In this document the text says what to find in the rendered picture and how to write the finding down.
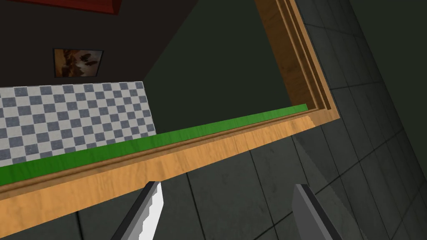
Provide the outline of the green door leaf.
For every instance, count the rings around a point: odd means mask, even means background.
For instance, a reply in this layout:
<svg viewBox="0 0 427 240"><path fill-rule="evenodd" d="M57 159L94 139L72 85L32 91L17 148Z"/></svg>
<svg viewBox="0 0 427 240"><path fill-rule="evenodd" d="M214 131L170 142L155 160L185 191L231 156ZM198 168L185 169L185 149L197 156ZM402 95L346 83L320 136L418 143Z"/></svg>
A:
<svg viewBox="0 0 427 240"><path fill-rule="evenodd" d="M64 153L61 155L41 158L29 162L20 162L18 164L0 167L0 186L40 177L43 175L57 173L95 162L121 157L124 155L129 155L140 151L162 147L164 145L170 145L185 140L203 137L214 133L231 130L233 128L248 126L250 124L260 123L274 118L297 114L307 110L307 105L301 104L282 109L271 110L268 112L213 122L205 125L183 128L181 130L156 134L144 138Z"/></svg>

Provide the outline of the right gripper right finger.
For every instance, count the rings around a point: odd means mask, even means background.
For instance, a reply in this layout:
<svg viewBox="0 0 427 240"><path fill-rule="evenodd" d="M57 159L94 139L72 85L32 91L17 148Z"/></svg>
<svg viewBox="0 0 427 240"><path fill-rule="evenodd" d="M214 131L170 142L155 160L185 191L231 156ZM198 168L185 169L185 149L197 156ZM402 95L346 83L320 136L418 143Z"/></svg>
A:
<svg viewBox="0 0 427 240"><path fill-rule="evenodd" d="M342 240L307 184L294 186L292 211L301 240Z"/></svg>

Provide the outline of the red furniture piece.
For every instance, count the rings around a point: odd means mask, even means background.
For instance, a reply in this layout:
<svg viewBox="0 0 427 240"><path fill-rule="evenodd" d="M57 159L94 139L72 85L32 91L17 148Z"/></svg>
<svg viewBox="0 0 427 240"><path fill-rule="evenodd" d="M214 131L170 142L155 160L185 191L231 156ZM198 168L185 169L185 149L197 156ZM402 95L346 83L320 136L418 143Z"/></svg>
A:
<svg viewBox="0 0 427 240"><path fill-rule="evenodd" d="M117 15L123 0L11 0L59 8Z"/></svg>

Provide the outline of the framed brown picture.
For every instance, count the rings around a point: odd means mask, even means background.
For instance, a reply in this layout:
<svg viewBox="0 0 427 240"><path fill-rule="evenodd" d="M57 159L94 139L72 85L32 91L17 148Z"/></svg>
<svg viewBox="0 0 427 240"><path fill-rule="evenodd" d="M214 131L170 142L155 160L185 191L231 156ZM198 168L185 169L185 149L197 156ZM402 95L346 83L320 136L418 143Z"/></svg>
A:
<svg viewBox="0 0 427 240"><path fill-rule="evenodd" d="M55 78L94 78L97 76L103 50L53 49Z"/></svg>

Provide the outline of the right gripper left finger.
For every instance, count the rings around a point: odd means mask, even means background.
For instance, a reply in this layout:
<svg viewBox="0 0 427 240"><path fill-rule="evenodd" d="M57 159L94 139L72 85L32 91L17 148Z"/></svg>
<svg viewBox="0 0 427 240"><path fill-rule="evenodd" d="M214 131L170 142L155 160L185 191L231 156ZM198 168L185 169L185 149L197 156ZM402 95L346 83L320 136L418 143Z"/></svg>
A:
<svg viewBox="0 0 427 240"><path fill-rule="evenodd" d="M153 240L163 209L160 182L148 182L111 240Z"/></svg>

